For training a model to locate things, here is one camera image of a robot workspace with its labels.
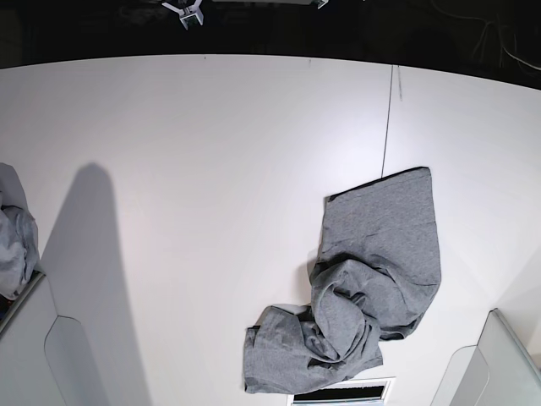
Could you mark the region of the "grey t-shirt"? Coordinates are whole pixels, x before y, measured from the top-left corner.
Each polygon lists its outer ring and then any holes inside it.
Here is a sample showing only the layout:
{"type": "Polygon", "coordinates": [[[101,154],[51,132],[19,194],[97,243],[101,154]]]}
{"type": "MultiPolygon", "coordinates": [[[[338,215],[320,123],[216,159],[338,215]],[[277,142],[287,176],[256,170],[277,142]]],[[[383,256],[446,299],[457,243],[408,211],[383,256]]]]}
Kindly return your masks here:
{"type": "Polygon", "coordinates": [[[246,332],[248,393],[303,394],[380,366],[441,284],[431,172],[415,167],[325,200],[310,303],[266,308],[246,332]]]}

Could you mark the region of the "light grey cloth pile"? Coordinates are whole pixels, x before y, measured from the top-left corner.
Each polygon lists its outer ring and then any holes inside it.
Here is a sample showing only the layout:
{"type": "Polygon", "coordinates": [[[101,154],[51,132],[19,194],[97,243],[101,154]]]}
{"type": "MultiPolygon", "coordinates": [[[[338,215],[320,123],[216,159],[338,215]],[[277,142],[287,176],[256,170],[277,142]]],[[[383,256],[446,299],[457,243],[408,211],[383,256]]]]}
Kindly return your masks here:
{"type": "Polygon", "coordinates": [[[1,164],[1,295],[16,300],[40,259],[38,228],[15,169],[1,164]]]}

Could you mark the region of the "left white bin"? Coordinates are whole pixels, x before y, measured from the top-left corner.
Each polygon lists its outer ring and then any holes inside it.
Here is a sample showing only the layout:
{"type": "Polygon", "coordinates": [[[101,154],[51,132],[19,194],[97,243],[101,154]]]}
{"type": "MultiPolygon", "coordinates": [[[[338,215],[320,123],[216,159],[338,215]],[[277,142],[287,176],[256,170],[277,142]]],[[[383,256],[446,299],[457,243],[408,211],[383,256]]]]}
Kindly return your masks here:
{"type": "Polygon", "coordinates": [[[38,275],[1,322],[1,404],[64,405],[46,360],[45,339],[57,312],[46,277],[38,275]]]}

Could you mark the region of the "white bin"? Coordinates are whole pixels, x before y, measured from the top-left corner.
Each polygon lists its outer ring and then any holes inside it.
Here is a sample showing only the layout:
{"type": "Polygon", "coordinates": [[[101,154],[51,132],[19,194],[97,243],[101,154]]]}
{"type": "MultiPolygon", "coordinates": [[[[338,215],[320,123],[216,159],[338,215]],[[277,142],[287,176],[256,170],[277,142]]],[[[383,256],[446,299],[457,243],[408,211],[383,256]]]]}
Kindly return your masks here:
{"type": "Polygon", "coordinates": [[[45,339],[57,312],[46,277],[38,275],[1,322],[1,404],[64,405],[46,360],[45,339]]]}
{"type": "Polygon", "coordinates": [[[473,346],[450,359],[433,406],[540,406],[540,369],[503,313],[494,309],[473,346]]]}

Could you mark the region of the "right white bin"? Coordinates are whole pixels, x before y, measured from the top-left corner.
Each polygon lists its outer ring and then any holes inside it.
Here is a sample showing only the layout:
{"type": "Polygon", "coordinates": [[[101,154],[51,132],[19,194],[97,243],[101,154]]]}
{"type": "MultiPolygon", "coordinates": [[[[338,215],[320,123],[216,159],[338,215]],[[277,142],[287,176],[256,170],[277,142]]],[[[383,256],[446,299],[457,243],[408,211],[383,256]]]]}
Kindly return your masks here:
{"type": "Polygon", "coordinates": [[[540,406],[540,369],[503,313],[494,309],[473,346],[450,359],[433,406],[540,406]]]}

